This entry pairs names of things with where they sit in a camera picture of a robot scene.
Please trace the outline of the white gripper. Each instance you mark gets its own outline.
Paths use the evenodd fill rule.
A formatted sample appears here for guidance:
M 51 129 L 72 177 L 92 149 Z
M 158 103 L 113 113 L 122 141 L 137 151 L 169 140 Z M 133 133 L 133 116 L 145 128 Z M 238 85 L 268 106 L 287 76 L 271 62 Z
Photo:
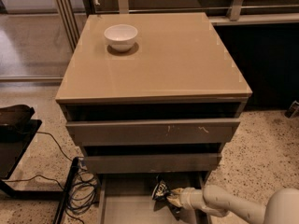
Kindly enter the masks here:
M 204 210 L 206 203 L 203 191 L 195 188 L 177 188 L 171 190 L 173 195 L 179 197 L 168 197 L 167 200 L 175 207 L 183 207 L 187 210 Z

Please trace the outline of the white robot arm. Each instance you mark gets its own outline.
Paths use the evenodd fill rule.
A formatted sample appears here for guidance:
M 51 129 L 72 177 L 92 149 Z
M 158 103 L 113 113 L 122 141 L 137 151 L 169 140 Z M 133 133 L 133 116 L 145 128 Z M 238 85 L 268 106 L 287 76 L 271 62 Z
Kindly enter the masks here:
M 298 189 L 276 191 L 267 205 L 239 198 L 216 185 L 174 189 L 167 200 L 176 207 L 201 210 L 214 217 L 232 212 L 248 224 L 299 224 Z

